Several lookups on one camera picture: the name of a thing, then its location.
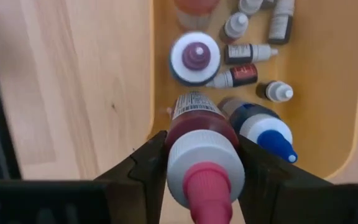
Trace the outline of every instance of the paint bottle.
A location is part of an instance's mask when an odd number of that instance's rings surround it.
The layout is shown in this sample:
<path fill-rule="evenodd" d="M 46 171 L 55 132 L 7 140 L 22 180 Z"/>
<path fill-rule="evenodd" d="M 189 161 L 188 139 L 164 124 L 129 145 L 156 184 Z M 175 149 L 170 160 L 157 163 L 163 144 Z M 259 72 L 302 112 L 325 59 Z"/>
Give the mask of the paint bottle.
<path fill-rule="evenodd" d="M 195 223 L 229 223 L 244 186 L 238 138 L 216 105 L 199 92 L 179 96 L 165 140 L 167 184 Z"/>
<path fill-rule="evenodd" d="M 206 84 L 213 88 L 233 88 L 242 85 L 249 85 L 258 81 L 258 70 L 254 64 L 242 65 L 240 67 L 230 68 L 220 73 Z"/>
<path fill-rule="evenodd" d="M 170 52 L 172 76 L 185 86 L 203 86 L 217 74 L 221 53 L 215 40 L 202 32 L 182 35 Z"/>
<path fill-rule="evenodd" d="M 264 0 L 260 6 L 260 9 L 273 9 L 276 3 L 277 0 Z"/>
<path fill-rule="evenodd" d="M 239 0 L 239 11 L 247 16 L 252 16 L 259 11 L 263 0 Z"/>
<path fill-rule="evenodd" d="M 269 44 L 227 45 L 224 48 L 224 63 L 228 65 L 255 63 L 277 55 L 278 50 Z"/>
<path fill-rule="evenodd" d="M 295 0 L 278 0 L 274 8 L 268 43 L 283 45 L 290 41 Z"/>
<path fill-rule="evenodd" d="M 240 39 L 247 28 L 248 17 L 242 12 L 236 12 L 225 22 L 219 36 L 224 43 L 230 44 Z"/>
<path fill-rule="evenodd" d="M 291 130 L 274 111 L 235 97 L 223 99 L 218 108 L 240 135 L 287 162 L 298 159 L 292 147 Z"/>
<path fill-rule="evenodd" d="M 205 30 L 219 0 L 173 0 L 175 11 L 182 28 Z"/>
<path fill-rule="evenodd" d="M 293 89 L 284 82 L 271 81 L 268 83 L 259 83 L 256 88 L 256 94 L 261 98 L 280 103 L 292 98 Z"/>

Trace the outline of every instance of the purple cap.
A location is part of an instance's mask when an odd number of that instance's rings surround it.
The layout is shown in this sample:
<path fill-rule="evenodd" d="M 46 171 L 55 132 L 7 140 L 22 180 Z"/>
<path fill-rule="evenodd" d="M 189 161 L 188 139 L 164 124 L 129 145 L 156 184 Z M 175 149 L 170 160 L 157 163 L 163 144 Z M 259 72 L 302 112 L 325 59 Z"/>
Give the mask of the purple cap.
<path fill-rule="evenodd" d="M 181 59 L 186 68 L 190 70 L 202 70 L 209 64 L 211 52 L 204 43 L 193 42 L 186 46 Z"/>

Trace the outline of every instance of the blue nozzle cap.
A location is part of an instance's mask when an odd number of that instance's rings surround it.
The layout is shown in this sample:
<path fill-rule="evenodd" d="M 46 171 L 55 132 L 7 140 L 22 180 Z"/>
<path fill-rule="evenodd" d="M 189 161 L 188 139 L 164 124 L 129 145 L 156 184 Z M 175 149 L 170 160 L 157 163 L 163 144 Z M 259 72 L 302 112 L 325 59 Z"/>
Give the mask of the blue nozzle cap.
<path fill-rule="evenodd" d="M 293 150 L 291 143 L 276 130 L 264 131 L 258 137 L 257 144 L 287 162 L 294 163 L 298 160 L 298 155 Z"/>

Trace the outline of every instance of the pink bottle cap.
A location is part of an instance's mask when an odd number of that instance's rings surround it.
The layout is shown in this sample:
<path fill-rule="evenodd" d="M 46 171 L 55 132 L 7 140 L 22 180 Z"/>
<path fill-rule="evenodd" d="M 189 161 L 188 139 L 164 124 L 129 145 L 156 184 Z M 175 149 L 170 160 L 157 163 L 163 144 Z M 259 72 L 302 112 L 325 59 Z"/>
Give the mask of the pink bottle cap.
<path fill-rule="evenodd" d="M 228 224 L 232 218 L 227 172 L 213 162 L 200 162 L 187 170 L 183 191 L 191 218 L 197 224 Z"/>
<path fill-rule="evenodd" d="M 211 52 L 207 45 L 193 42 L 186 46 L 182 53 L 183 64 L 190 70 L 202 70 L 211 60 Z"/>

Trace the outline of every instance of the wooden tray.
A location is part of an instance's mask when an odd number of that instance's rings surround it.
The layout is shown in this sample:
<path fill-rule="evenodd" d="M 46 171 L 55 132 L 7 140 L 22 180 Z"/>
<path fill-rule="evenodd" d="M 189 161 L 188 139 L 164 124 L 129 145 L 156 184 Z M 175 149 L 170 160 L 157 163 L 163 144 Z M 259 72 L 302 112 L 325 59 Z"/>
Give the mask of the wooden tray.
<path fill-rule="evenodd" d="M 236 4 L 237 0 L 220 2 L 207 30 L 216 40 Z M 182 93 L 200 90 L 216 103 L 234 95 L 275 110 L 291 127 L 299 155 L 297 166 L 320 177 L 332 176 L 346 166 L 358 135 L 358 1 L 296 1 L 290 43 L 278 47 L 277 57 L 257 63 L 260 82 L 282 80 L 293 87 L 293 99 L 280 104 L 258 98 L 256 85 L 230 90 L 180 85 L 168 71 L 170 47 L 183 33 L 177 26 L 173 1 L 154 0 L 153 10 L 154 123 L 150 135 L 169 127 L 165 111 Z M 237 42 L 264 43 L 270 16 L 271 11 L 252 16 L 246 35 Z M 165 197 L 162 223 L 191 223 L 188 211 L 169 193 Z M 244 222 L 238 204 L 232 222 Z"/>

